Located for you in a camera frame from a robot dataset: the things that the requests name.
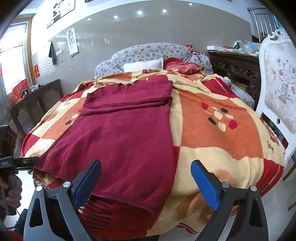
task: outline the hand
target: hand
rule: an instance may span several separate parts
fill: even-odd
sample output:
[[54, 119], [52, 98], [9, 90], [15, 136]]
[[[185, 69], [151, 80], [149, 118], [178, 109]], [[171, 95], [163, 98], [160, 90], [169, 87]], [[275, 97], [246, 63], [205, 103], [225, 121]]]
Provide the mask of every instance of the hand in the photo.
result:
[[[12, 187], [8, 192], [8, 197], [6, 198], [7, 204], [11, 206], [12, 208], [17, 209], [20, 207], [20, 200], [21, 192], [22, 192], [22, 181], [16, 176], [11, 175], [9, 176], [9, 183], [12, 183]], [[0, 177], [0, 187], [3, 187], [4, 189], [8, 189], [9, 185], [6, 183], [1, 177]], [[3, 207], [3, 201], [1, 200], [1, 194], [0, 194], [0, 206]]]

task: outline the white chair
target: white chair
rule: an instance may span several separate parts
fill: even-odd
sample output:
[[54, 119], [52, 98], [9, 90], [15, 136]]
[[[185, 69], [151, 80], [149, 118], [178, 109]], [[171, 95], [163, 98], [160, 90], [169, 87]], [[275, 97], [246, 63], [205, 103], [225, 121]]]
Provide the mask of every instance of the white chair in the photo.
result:
[[261, 91], [256, 113], [264, 113], [281, 131], [289, 143], [289, 161], [296, 150], [296, 49], [284, 29], [276, 29], [263, 40], [259, 64]]

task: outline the carved wooden cabinet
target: carved wooden cabinet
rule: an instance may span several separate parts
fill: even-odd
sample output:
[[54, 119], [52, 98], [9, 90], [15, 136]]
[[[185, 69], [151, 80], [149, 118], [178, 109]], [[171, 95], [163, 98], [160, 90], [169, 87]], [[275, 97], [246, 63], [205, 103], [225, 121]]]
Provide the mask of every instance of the carved wooden cabinet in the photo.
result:
[[255, 110], [258, 105], [261, 88], [258, 57], [217, 51], [208, 51], [208, 53], [214, 73], [223, 77], [227, 76], [232, 82], [245, 87], [245, 91], [255, 100]]

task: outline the wooden window frame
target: wooden window frame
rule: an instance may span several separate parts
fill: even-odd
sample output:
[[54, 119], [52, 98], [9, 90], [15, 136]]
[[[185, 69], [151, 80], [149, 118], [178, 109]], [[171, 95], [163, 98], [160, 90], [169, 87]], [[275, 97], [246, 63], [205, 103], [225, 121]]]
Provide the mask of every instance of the wooden window frame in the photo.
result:
[[19, 23], [19, 22], [28, 22], [27, 26], [27, 58], [28, 58], [28, 69], [31, 78], [32, 85], [36, 85], [36, 79], [34, 75], [34, 68], [32, 63], [32, 50], [31, 50], [31, 29], [32, 29], [32, 20], [31, 18], [18, 18], [14, 20], [12, 23]]

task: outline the window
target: window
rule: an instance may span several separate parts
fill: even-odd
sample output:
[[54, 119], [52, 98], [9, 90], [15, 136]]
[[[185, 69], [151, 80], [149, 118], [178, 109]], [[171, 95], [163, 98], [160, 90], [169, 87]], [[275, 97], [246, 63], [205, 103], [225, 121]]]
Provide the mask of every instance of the window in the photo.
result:
[[0, 63], [6, 94], [11, 93], [22, 80], [29, 80], [26, 28], [27, 23], [12, 25], [0, 41]]

